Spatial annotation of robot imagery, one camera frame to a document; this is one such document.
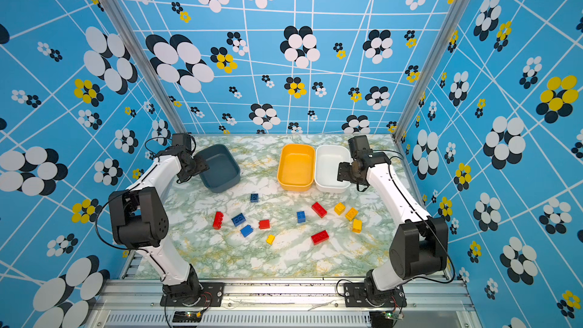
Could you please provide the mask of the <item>white plastic bin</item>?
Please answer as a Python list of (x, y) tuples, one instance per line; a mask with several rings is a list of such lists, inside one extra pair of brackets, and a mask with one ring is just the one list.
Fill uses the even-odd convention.
[(319, 191), (340, 194), (348, 190), (350, 182), (337, 180), (339, 164), (352, 160), (343, 146), (322, 145), (316, 149), (314, 182)]

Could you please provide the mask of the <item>dark teal plastic bin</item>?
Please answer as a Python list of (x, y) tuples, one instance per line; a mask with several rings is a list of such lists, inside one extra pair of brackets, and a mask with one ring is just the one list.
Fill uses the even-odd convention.
[(213, 193), (222, 193), (237, 185), (241, 180), (241, 169), (224, 144), (215, 144), (197, 153), (209, 166), (200, 173), (205, 187)]

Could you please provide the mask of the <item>orange yellow lego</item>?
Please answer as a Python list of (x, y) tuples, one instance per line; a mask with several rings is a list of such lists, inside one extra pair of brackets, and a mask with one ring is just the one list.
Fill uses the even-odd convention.
[(355, 208), (351, 208), (347, 213), (346, 213), (346, 219), (349, 222), (352, 222), (358, 215), (358, 211)]

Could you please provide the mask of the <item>yellow plastic bin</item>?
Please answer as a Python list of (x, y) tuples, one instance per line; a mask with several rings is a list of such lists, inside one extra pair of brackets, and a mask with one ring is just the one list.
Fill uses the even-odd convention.
[(308, 191), (314, 182), (315, 149), (307, 144), (287, 144), (280, 156), (277, 180), (286, 191)]

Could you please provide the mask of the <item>dark blue lego brick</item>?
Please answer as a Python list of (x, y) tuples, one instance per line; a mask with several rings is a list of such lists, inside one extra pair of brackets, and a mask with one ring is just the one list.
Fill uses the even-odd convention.
[(232, 218), (232, 222), (233, 222), (235, 227), (241, 226), (241, 224), (243, 224), (245, 221), (246, 221), (246, 218), (244, 217), (243, 214), (238, 214)]

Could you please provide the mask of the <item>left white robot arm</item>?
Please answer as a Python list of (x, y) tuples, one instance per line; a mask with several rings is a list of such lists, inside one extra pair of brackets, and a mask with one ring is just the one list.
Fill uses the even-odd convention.
[(169, 218), (162, 196), (173, 182), (184, 183), (208, 170), (192, 147), (171, 146), (129, 188), (109, 196), (109, 212), (115, 244), (136, 251), (158, 273), (162, 305), (193, 306), (203, 298), (194, 267), (177, 252), (168, 237)]

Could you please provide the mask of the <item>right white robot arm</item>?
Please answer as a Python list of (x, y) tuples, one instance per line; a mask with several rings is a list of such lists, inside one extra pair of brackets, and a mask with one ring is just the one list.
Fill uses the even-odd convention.
[(367, 272), (364, 288), (373, 306), (396, 299), (399, 288), (413, 279), (428, 279), (449, 263), (446, 221), (434, 218), (398, 179), (387, 155), (372, 153), (341, 162), (337, 179), (358, 187), (372, 187), (390, 212), (396, 231), (389, 260)]

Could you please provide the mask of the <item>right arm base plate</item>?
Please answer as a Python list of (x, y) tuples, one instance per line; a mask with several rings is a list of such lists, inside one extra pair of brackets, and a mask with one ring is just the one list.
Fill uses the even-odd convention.
[(341, 291), (347, 308), (406, 308), (407, 301), (402, 287), (379, 291), (364, 282), (345, 282)]

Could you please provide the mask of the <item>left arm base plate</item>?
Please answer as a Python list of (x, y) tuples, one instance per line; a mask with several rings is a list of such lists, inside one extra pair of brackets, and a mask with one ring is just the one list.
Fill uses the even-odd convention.
[(202, 282), (194, 287), (188, 284), (164, 285), (162, 287), (162, 307), (219, 307), (223, 300), (224, 282)]

